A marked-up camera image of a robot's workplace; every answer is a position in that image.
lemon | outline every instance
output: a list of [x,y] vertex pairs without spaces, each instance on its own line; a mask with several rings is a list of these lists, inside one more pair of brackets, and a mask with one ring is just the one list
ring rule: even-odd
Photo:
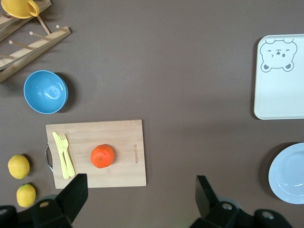
[[16,179],[23,179],[29,173],[29,162],[23,155],[14,155],[8,163],[9,173]]
[[21,185],[17,190],[17,203],[27,208],[35,202],[36,191],[30,184]]

yellow knife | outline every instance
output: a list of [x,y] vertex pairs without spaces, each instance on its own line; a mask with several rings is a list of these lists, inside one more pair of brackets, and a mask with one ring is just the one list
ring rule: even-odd
[[64,179],[69,179],[70,176],[68,175],[68,172],[67,172],[67,164],[66,164],[66,161],[63,157],[63,148],[61,146],[61,140],[58,136],[58,134],[56,132],[53,132],[53,137],[55,139],[55,143],[56,143],[56,146],[57,146],[57,149],[58,149],[58,153],[59,153],[59,158],[60,158],[60,163],[61,163],[61,170],[62,170],[62,176]]

white tray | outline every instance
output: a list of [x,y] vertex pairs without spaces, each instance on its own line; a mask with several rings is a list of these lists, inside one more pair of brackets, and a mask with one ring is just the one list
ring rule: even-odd
[[257,46],[255,115],[304,118],[304,34],[274,35]]

wooden cutting board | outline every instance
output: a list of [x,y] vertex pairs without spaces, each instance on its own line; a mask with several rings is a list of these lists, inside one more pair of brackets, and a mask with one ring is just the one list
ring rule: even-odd
[[[67,137],[75,173],[87,174],[89,188],[145,186],[142,124],[142,120],[128,120],[46,125],[56,189],[63,189],[73,178],[62,176],[53,132]],[[112,146],[116,157],[112,165],[99,169],[91,163],[90,155],[101,144]]]

tangerine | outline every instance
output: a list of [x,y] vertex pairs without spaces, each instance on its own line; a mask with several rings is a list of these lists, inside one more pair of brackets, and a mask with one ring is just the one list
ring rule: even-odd
[[99,145],[91,152],[91,163],[97,168],[105,168],[114,161],[115,153],[112,147],[108,145]]

